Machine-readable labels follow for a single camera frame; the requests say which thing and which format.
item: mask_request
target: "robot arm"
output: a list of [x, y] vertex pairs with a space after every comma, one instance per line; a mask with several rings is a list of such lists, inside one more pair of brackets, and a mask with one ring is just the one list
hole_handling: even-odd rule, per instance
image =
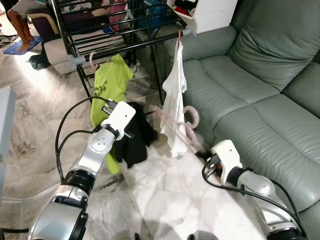
[[122, 139], [125, 127], [136, 111], [119, 102], [101, 129], [90, 135], [81, 157], [75, 161], [65, 179], [40, 211], [29, 230], [28, 240], [81, 240], [85, 234], [88, 198], [105, 156], [113, 143]]
[[[214, 165], [220, 164], [222, 167], [223, 185], [232, 184], [238, 189], [258, 194], [287, 208], [277, 196], [275, 185], [270, 179], [242, 168], [240, 156], [231, 140], [218, 143], [211, 152], [214, 155]], [[287, 212], [262, 199], [247, 194], [245, 197], [253, 207], [267, 240], [306, 240]]]

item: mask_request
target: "green leather sofa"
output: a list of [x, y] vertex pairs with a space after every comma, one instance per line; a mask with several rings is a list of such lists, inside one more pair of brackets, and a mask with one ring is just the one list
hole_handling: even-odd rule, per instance
[[320, 240], [320, 1], [243, 0], [229, 27], [181, 41], [197, 131], [210, 146], [231, 139], [246, 167], [282, 184]]

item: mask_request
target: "white box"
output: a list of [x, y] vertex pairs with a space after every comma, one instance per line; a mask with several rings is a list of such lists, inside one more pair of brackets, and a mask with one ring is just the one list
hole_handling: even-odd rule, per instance
[[[176, 0], [167, 0], [169, 7]], [[197, 34], [229, 26], [238, 0], [198, 0], [193, 16], [175, 11]]]

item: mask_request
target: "blue mat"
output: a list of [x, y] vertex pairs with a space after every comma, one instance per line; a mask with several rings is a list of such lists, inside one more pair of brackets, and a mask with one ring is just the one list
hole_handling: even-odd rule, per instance
[[10, 54], [10, 55], [23, 55], [26, 52], [30, 51], [31, 49], [33, 49], [38, 43], [41, 42], [41, 37], [40, 36], [33, 36], [34, 40], [31, 41], [30, 43], [32, 44], [31, 47], [29, 47], [27, 50], [25, 51], [18, 51], [18, 49], [21, 47], [22, 45], [22, 41], [18, 41], [15, 45], [7, 48], [3, 53], [4, 54]]

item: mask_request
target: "black metal rack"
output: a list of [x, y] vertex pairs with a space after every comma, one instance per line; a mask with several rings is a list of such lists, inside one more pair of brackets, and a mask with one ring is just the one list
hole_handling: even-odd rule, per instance
[[[71, 65], [74, 69], [77, 70], [79, 74], [80, 80], [83, 84], [86, 94], [90, 97], [90, 92], [88, 90], [87, 84], [90, 86], [89, 80], [95, 77], [94, 74], [86, 74], [82, 64], [89, 62], [90, 53], [95, 51], [95, 54], [92, 60], [102, 59], [106, 57], [110, 57], [116, 54], [123, 54], [123, 53], [132, 53], [132, 63], [136, 63], [136, 50], [140, 48], [144, 48], [146, 46], [150, 46], [151, 50], [151, 59], [154, 66], [155, 72], [155, 80], [157, 83], [160, 102], [163, 105], [163, 98], [162, 98], [162, 89], [161, 84], [159, 81], [158, 69], [156, 65], [156, 58], [154, 53], [153, 44], [163, 42], [169, 39], [177, 38], [179, 33], [168, 34], [159, 38], [155, 38], [155, 35], [158, 33], [158, 30], [161, 26], [168, 25], [168, 24], [175, 24], [180, 23], [184, 28], [186, 28], [187, 24], [173, 11], [171, 8], [163, 1], [157, 0], [158, 3], [153, 5], [146, 5], [144, 0], [127, 0], [125, 2], [116, 2], [109, 5], [103, 6], [96, 6], [92, 8], [80, 9], [77, 11], [72, 12], [65, 12], [62, 13], [62, 8], [77, 5], [77, 4], [84, 4], [84, 3], [91, 3], [94, 0], [85, 0], [85, 1], [78, 1], [76, 0], [52, 0], [53, 10], [55, 16], [57, 18], [58, 27], [61, 33], [61, 37], [66, 49], [66, 52], [69, 56], [69, 60]], [[93, 16], [86, 19], [78, 19], [66, 22], [65, 16], [72, 15], [72, 14], [79, 14], [87, 11], [97, 10], [97, 9], [106, 9], [112, 6], [128, 4], [128, 10], [119, 11], [114, 13], [109, 13], [101, 16]], [[149, 14], [147, 10], [150, 8], [155, 8], [159, 6], [164, 6], [164, 12], [158, 12], [155, 14]], [[118, 22], [101, 24], [102, 21], [108, 21], [109, 17], [116, 16], [116, 15], [123, 15], [128, 14], [129, 19], [120, 20]], [[158, 17], [158, 16], [171, 16], [172, 20], [162, 22], [155, 25], [149, 25], [148, 18]], [[95, 20], [96, 24], [92, 24], [89, 27], [84, 27], [83, 29], [77, 29], [70, 31], [69, 26], [72, 24], [78, 24], [81, 22], [85, 22], [88, 20]], [[145, 26], [139, 27], [138, 21], [144, 20]], [[121, 29], [118, 32], [108, 33], [108, 34], [97, 34], [93, 36], [83, 37], [75, 39], [75, 35], [85, 34], [89, 31], [97, 31], [106, 27], [112, 27], [115, 25], [126, 25], [124, 29]], [[158, 28], [156, 33], [151, 37], [151, 28]], [[141, 41], [138, 38], [138, 31], [147, 31], [148, 40]], [[190, 31], [184, 30], [182, 34], [189, 34]], [[93, 47], [95, 45], [100, 45], [99, 47], [91, 48], [90, 50], [84, 50], [88, 47]]]

